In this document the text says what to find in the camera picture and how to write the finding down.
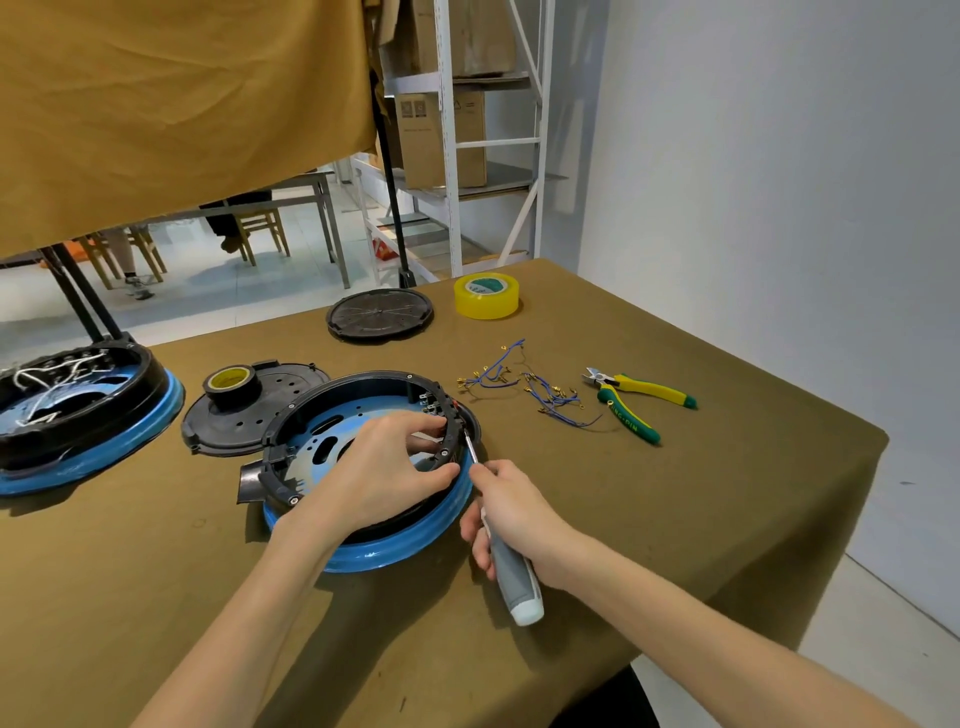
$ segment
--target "left hand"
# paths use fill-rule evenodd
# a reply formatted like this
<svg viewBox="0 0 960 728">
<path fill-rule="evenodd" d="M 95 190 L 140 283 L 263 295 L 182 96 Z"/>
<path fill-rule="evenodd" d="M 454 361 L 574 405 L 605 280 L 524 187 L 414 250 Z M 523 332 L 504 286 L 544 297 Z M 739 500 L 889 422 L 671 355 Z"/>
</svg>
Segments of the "left hand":
<svg viewBox="0 0 960 728">
<path fill-rule="evenodd" d="M 327 523 L 339 544 L 358 528 L 386 521 L 443 490 L 453 482 L 460 466 L 447 463 L 421 473 L 410 462 L 410 455 L 437 449 L 437 443 L 414 433 L 439 437 L 445 428 L 445 418 L 420 412 L 396 412 L 370 420 L 340 462 L 277 527 L 282 525 L 288 533 L 310 533 Z"/>
</svg>

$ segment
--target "clear packing tape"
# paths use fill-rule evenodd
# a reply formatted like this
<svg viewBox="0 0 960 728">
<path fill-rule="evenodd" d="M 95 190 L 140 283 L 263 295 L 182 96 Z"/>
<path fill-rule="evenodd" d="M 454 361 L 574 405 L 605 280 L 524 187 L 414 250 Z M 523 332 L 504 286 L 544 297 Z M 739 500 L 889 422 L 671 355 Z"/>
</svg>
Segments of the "clear packing tape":
<svg viewBox="0 0 960 728">
<path fill-rule="evenodd" d="M 457 313 L 470 319 L 502 319 L 520 306 L 520 284 L 503 273 L 474 273 L 453 285 Z"/>
</svg>

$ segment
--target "table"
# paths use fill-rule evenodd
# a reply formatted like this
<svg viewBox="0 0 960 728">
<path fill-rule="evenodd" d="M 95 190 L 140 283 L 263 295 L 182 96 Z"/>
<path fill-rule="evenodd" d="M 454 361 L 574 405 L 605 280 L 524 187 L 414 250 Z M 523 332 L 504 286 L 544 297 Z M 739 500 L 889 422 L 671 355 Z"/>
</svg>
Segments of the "table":
<svg viewBox="0 0 960 728">
<path fill-rule="evenodd" d="M 326 242 L 326 252 L 330 256 L 330 262 L 336 263 L 340 269 L 340 278 L 344 282 L 344 288 L 350 288 L 350 279 L 347 273 L 347 260 L 344 258 L 344 249 L 340 244 L 340 232 L 337 228 L 337 215 L 333 206 L 333 198 L 330 197 L 330 184 L 327 181 L 327 175 L 334 174 L 332 169 L 318 169 L 313 172 L 304 172 L 295 175 L 287 180 L 271 184 L 263 189 L 291 189 L 295 187 L 311 187 L 313 194 L 301 195 L 299 197 L 286 197 L 278 200 L 265 200 L 260 203 L 244 203 L 243 205 L 229 205 L 226 201 L 221 207 L 214 207 L 211 212 L 210 207 L 199 208 L 191 207 L 179 212 L 171 212 L 168 215 L 159 215 L 147 220 L 141 220 L 137 225 L 158 225 L 161 223 L 172 223 L 178 220 L 197 220 L 202 217 L 210 217 L 211 214 L 246 214 L 249 212 L 261 212 L 266 209 L 277 209 L 279 207 L 288 207 L 292 205 L 307 205 L 316 203 L 317 211 L 320 213 L 320 224 L 324 228 L 324 241 Z"/>
<path fill-rule="evenodd" d="M 331 338 L 324 310 L 164 344 L 186 385 L 233 362 L 316 362 L 333 376 L 398 369 L 447 391 L 526 337 L 527 364 L 580 388 L 587 366 L 685 389 L 701 409 L 634 402 L 654 448 L 605 414 L 590 430 L 537 412 L 520 388 L 465 397 L 491 457 L 510 457 L 558 512 L 761 633 L 796 647 L 841 558 L 886 436 L 545 260 L 513 266 L 523 306 L 496 322 L 422 287 L 430 327 L 382 346 Z M 585 418 L 603 411 L 584 387 Z M 76 488 L 5 500 L 0 518 L 4 722 L 125 726 L 263 551 L 234 504 L 252 458 L 191 455 L 179 421 Z M 636 650 L 546 590 L 511 622 L 455 528 L 384 570 L 325 574 L 282 650 L 261 728 L 544 726 Z"/>
</svg>

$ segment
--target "diagonal cutting pliers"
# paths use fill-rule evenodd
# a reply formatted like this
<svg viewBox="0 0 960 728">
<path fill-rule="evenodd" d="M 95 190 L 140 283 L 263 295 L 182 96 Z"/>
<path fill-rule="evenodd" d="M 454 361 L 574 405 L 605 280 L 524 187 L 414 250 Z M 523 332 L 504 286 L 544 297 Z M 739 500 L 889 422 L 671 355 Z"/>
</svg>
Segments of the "diagonal cutting pliers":
<svg viewBox="0 0 960 728">
<path fill-rule="evenodd" d="M 610 407 L 617 420 L 653 445 L 660 441 L 660 433 L 630 410 L 630 407 L 620 398 L 620 392 L 639 392 L 660 400 L 672 401 L 674 404 L 679 404 L 687 409 L 697 408 L 697 401 L 690 395 L 685 395 L 683 392 L 670 387 L 664 387 L 662 384 L 631 379 L 626 375 L 605 375 L 599 369 L 593 369 L 592 367 L 587 367 L 587 372 L 583 375 L 584 381 L 600 388 L 600 391 L 597 392 L 597 399 Z"/>
</svg>

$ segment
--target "hand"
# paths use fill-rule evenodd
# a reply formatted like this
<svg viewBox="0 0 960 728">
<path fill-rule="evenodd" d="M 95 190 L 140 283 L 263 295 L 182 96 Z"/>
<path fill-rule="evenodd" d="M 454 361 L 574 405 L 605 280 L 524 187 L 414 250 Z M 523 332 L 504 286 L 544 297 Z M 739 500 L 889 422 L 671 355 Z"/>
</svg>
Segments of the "hand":
<svg viewBox="0 0 960 728">
<path fill-rule="evenodd" d="M 453 482 L 460 466 L 447 463 L 421 473 L 410 462 L 410 455 L 439 448 L 414 433 L 439 437 L 445 428 L 445 418 L 419 412 L 397 412 L 370 420 L 340 462 L 277 526 L 283 523 L 288 531 L 302 526 L 309 532 L 327 522 L 340 543 L 358 528 L 386 521 L 443 490 Z"/>
<path fill-rule="evenodd" d="M 510 460 L 474 465 L 470 468 L 470 479 L 483 497 L 471 503 L 460 519 L 460 535 L 473 544 L 477 566 L 491 581 L 496 579 L 490 539 L 480 520 L 483 506 L 491 528 L 533 562 L 540 581 L 559 587 L 556 556 L 576 531 L 557 515 L 526 473 Z"/>
</svg>

